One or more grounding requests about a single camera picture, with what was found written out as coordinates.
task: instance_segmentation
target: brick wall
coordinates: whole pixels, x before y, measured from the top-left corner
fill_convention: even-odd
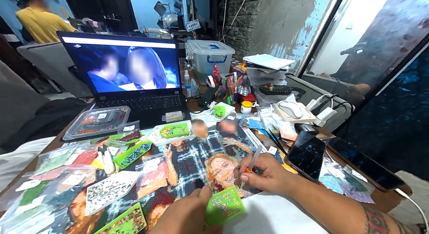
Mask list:
[[[243,0],[228,0],[229,9],[227,15],[227,22],[225,24],[224,33],[226,34],[231,27],[231,22],[235,14],[239,10]],[[225,36],[225,43],[236,51],[235,57],[244,57],[249,53],[249,47],[252,40],[252,30],[256,25],[256,18],[260,10],[262,0],[246,0],[242,9],[237,15],[236,20],[232,25],[232,29],[227,36]],[[225,1],[223,0],[219,6],[219,20],[223,20],[223,10]]]

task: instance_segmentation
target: person in yellow shirt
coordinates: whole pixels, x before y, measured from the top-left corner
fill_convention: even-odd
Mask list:
[[[26,0],[27,7],[15,12],[22,26],[38,43],[59,42],[57,31],[76,31],[60,16],[47,12],[44,0]]]

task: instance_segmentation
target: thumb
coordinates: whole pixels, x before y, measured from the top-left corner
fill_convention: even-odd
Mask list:
[[[202,232],[203,234],[221,234],[222,226],[210,226]]]
[[[241,174],[240,179],[242,182],[250,184],[251,186],[260,190],[266,189],[267,180],[262,176],[256,175],[254,173],[243,173]]]

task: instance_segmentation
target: white mouse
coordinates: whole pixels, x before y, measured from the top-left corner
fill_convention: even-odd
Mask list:
[[[304,112],[296,103],[281,102],[278,106],[281,110],[287,113],[287,115],[291,116],[294,119],[300,119],[304,115]]]

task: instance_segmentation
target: pen holder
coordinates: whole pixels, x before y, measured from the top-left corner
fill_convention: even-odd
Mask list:
[[[229,105],[234,105],[236,103],[236,86],[235,82],[231,82],[227,79],[226,84],[224,85],[227,91],[226,98],[223,101]]]

